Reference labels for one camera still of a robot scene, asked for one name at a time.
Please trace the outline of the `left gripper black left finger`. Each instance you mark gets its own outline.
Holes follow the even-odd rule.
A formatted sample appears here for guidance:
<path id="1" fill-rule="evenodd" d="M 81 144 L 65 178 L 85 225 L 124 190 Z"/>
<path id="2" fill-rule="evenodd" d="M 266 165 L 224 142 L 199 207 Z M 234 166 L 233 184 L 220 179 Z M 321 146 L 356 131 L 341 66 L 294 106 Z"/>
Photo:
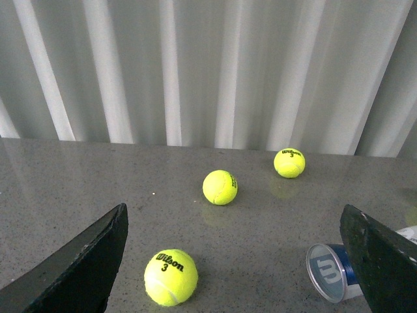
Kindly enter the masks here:
<path id="1" fill-rule="evenodd" d="M 128 210 L 121 203 L 1 289 L 1 311 L 104 312 L 127 235 Z"/>

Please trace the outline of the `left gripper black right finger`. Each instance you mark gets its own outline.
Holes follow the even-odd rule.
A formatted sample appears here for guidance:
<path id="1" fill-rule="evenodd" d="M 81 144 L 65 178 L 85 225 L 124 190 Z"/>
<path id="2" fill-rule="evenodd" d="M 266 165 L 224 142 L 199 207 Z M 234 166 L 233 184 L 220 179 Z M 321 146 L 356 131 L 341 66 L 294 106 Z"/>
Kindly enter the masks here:
<path id="1" fill-rule="evenodd" d="M 352 205 L 340 233 L 372 312 L 416 312 L 416 243 Z"/>

